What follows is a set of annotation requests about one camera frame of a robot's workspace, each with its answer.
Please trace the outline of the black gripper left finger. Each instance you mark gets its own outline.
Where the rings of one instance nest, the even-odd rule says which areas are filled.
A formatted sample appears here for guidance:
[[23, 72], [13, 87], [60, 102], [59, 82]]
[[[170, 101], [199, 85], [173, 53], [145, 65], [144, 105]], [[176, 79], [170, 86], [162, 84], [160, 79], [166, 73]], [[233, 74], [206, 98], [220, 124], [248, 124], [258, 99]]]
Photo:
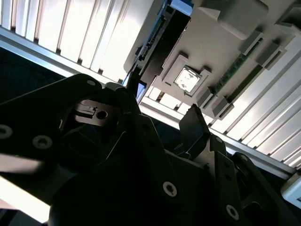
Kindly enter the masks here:
[[[53, 168], [79, 175], [55, 195], [57, 204], [91, 205], [108, 197], [150, 205], [179, 205], [181, 189], [149, 117], [131, 89], [103, 88], [86, 74], [49, 84], [0, 105], [0, 174], [49, 202]], [[85, 124], [100, 127], [103, 144], [80, 145], [100, 152], [95, 160], [72, 153], [64, 139]]]

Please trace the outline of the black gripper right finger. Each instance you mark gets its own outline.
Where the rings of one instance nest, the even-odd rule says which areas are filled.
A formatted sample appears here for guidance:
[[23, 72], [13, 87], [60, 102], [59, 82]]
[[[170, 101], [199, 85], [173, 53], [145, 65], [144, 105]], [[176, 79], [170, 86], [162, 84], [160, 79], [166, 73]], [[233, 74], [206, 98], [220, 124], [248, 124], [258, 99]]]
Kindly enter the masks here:
[[294, 226], [296, 217], [249, 157], [228, 156], [224, 141], [209, 131], [193, 104], [179, 122], [185, 154], [206, 174], [208, 207], [221, 226]]

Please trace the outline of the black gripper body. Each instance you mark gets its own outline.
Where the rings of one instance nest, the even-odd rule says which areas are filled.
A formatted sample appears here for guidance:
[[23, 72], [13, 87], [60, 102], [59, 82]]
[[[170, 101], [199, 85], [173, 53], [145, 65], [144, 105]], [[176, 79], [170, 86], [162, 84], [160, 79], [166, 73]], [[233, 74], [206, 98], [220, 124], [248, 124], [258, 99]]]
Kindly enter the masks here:
[[54, 197], [51, 226], [210, 226], [206, 174], [172, 152], [166, 156], [176, 180], [155, 183], [145, 160], [122, 154], [77, 175]]

